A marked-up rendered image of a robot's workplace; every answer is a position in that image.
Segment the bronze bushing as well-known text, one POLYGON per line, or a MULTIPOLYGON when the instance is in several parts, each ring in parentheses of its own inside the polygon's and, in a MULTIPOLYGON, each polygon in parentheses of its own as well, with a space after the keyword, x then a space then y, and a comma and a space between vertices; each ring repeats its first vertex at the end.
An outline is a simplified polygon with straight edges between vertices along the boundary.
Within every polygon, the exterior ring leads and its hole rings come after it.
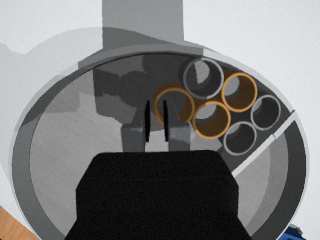
POLYGON ((158 108, 156 103, 164 93, 169 91, 180 91, 186 95, 186 104, 184 108, 180 112, 178 112, 178 115, 181 122, 189 122, 193 117, 194 110, 195 110, 194 101, 191 95, 180 84, 173 83, 173 82, 165 83, 156 90, 154 94, 154 99, 153 99, 154 117, 161 125, 164 126, 164 112, 162 112, 158 108))
POLYGON ((223 135, 227 131, 231 121, 228 108, 215 97, 206 100, 200 100, 193 97, 193 101, 195 110, 190 123, 196 134, 204 139, 215 139, 223 135), (196 123, 195 118, 198 111, 208 104, 217 104, 217 114, 215 118, 207 124, 196 123))
POLYGON ((233 70, 223 70, 224 83, 219 93, 214 96, 217 100, 223 103, 228 109, 234 112, 243 112, 249 109, 255 102, 257 97, 257 86, 254 79, 242 72, 233 70), (241 76, 239 76, 241 75, 241 76), (224 89, 227 82, 237 76, 240 81, 239 94, 232 100, 226 101, 224 97, 224 89))

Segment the grey metal ring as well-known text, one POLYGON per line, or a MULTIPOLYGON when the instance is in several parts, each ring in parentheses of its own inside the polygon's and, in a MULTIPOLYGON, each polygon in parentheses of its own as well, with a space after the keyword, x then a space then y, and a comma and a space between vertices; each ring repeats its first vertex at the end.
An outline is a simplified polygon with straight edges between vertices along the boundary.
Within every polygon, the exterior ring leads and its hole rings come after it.
POLYGON ((255 144, 257 132, 255 127, 244 117, 234 111, 229 111, 231 116, 227 131, 218 137, 225 150, 231 155, 242 155, 247 153, 255 144), (226 139, 228 132, 236 125, 241 124, 240 132, 231 139, 226 139), (246 125, 247 124, 247 125, 246 125))
POLYGON ((179 81, 185 90, 193 97, 197 99, 209 99, 214 97, 221 90, 224 83, 224 74, 220 65, 213 59, 206 57, 193 57, 189 58, 182 63, 178 73, 179 81), (203 61, 206 63, 211 72, 211 78, 209 83, 202 89, 193 90, 188 88, 186 84, 186 73, 189 67, 197 61, 203 61))
POLYGON ((249 121, 255 128, 259 130, 268 130, 272 128, 279 120, 281 106, 278 99, 257 89, 257 97, 254 104, 244 112, 239 114, 249 121), (266 98, 265 98, 266 97, 266 98), (264 98, 264 99, 263 99, 264 98), (259 100, 263 100, 261 111, 253 117, 253 110, 259 100))

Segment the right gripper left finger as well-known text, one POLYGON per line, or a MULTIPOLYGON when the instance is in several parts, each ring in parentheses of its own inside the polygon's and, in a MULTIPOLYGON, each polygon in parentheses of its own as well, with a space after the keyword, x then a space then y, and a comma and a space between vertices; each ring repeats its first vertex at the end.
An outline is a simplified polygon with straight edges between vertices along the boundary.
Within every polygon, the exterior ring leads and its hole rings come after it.
POLYGON ((140 101, 132 122, 123 124, 120 130, 123 152, 145 152, 150 135, 150 101, 140 101))

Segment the blue open tray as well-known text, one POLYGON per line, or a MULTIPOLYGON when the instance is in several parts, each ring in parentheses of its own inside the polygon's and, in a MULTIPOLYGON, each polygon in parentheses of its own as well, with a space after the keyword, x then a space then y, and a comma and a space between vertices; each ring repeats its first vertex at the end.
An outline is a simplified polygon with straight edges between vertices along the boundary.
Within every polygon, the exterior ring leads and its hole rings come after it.
POLYGON ((306 239, 304 239, 296 229, 289 226, 286 232, 284 232, 278 240, 306 240, 306 239))

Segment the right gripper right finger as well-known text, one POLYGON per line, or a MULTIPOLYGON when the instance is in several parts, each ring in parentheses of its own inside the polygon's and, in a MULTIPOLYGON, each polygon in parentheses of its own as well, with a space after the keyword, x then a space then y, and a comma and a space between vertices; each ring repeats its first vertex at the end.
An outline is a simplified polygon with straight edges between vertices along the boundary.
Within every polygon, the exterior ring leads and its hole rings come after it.
POLYGON ((191 126, 180 122, 173 100, 163 100, 165 142, 168 151, 190 151, 191 126))

